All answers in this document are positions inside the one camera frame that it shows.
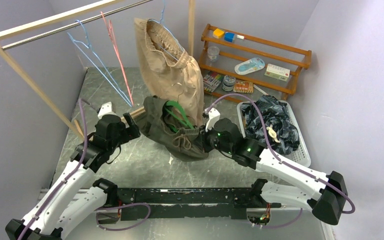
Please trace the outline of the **green hanger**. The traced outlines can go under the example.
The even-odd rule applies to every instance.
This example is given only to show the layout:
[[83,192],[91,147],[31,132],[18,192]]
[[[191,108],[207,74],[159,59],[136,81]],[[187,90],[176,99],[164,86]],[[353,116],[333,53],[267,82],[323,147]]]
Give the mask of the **green hanger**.
[[180,105],[179,100],[180,96],[185,92],[183,85],[180,82],[176,82],[172,84],[171,86],[179,85],[181,88],[181,93],[178,94],[176,100],[168,100],[163,105],[163,110],[168,113],[170,116],[172,116],[177,122],[186,129],[194,129],[195,126],[190,122],[189,118],[187,117],[187,114],[183,107]]

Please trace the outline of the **light blue wire hanger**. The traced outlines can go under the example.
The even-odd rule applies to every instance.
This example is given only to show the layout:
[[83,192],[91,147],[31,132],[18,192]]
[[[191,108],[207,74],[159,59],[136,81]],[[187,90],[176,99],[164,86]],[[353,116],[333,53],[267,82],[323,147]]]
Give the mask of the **light blue wire hanger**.
[[80,20],[75,20],[76,24],[79,24],[84,33],[85,41],[75,39],[69,32],[67,33],[70,41],[74,44],[74,46],[79,50],[81,55],[87,59],[87,61],[92,64],[96,70],[100,73],[100,75],[110,84],[110,86],[115,90],[115,92],[126,102],[129,107],[133,106],[133,98],[131,97],[131,92],[129,89],[129,84],[127,78],[125,77],[125,85],[127,87],[127,93],[125,93],[120,87],[119,83],[110,73],[109,69],[105,66],[104,62],[101,60],[99,55],[95,52],[88,31],[86,30],[83,23]]

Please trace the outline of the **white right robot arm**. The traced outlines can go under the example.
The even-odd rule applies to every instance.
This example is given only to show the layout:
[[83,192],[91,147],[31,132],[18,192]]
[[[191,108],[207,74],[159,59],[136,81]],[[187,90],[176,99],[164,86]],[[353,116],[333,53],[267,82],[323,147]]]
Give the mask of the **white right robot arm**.
[[346,214],[344,207],[348,191],[339,172],[310,169],[271,152],[266,144],[243,137],[237,125],[228,118],[209,117],[202,136],[206,152],[217,150],[243,167],[269,173],[288,183],[280,185],[257,180],[259,186],[249,197],[255,207],[262,207],[265,203],[295,206],[310,211],[318,220],[333,226]]

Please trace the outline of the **dark leaf-print shorts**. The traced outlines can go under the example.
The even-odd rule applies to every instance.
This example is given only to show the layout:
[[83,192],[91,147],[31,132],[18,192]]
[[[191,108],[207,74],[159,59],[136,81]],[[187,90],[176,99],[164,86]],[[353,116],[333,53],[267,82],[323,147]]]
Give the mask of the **dark leaf-print shorts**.
[[[299,133],[290,122],[286,104],[271,95],[262,95],[255,104],[262,114],[265,126],[276,133],[277,140],[268,136],[272,149],[281,155],[289,155],[296,151],[300,145]],[[240,109],[244,117],[246,137],[265,143],[265,135],[257,110],[250,103],[243,104]]]

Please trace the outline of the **pink wire hanger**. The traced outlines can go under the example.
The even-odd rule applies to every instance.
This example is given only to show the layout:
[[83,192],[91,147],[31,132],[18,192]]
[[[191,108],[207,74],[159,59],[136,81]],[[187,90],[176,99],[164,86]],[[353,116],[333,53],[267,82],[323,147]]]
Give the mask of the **pink wire hanger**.
[[112,21],[111,20],[107,21],[105,16],[104,16],[104,13],[102,11],[100,12],[100,15],[101,15],[101,17],[102,17],[102,19],[104,21],[104,24],[105,24],[107,32],[108,32],[109,39],[110,39],[110,41],[111,41],[111,43],[113,45],[115,55],[117,57],[119,65],[120,65],[121,73],[122,73],[122,77],[123,77],[123,80],[124,80],[124,83],[125,83],[125,86],[126,86],[126,89],[127,89],[130,105],[134,106],[132,92],[131,92],[131,89],[130,89],[130,86],[129,86],[129,81],[127,79],[126,72],[125,72],[125,69],[124,69],[124,66],[123,66],[123,63],[122,63],[122,60],[121,60],[121,56],[120,56],[119,48],[118,48],[118,45],[117,45],[116,36],[115,36],[115,33],[114,33],[114,28],[113,28]]

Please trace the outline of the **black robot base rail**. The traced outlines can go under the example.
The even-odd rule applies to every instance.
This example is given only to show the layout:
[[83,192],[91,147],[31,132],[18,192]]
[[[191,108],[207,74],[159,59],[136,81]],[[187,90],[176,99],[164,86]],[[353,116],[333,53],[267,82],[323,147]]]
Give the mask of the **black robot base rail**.
[[281,207],[267,203],[258,187],[222,188],[118,188],[103,205],[109,209],[122,206],[120,219],[217,218],[247,219],[252,209]]

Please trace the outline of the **olive green shorts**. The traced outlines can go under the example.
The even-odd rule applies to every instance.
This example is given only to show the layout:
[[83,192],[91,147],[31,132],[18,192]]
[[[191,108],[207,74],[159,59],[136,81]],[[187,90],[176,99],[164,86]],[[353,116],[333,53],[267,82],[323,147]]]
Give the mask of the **olive green shorts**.
[[182,127],[176,119],[163,110],[167,99],[147,96],[144,99],[144,112],[134,118],[142,135],[163,145],[175,157],[183,162],[195,162],[206,159],[209,154],[204,152],[197,143],[199,128]]

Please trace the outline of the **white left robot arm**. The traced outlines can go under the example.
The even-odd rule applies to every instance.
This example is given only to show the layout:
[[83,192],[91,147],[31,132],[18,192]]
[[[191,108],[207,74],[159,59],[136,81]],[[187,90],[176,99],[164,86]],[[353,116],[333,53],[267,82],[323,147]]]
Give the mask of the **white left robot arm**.
[[103,115],[95,132],[75,148],[63,173],[45,196],[22,219],[9,221],[5,227],[9,239],[64,240],[92,212],[101,207],[120,206],[118,186],[104,178],[96,180],[78,200],[73,198],[117,148],[140,135],[129,113],[123,117]]

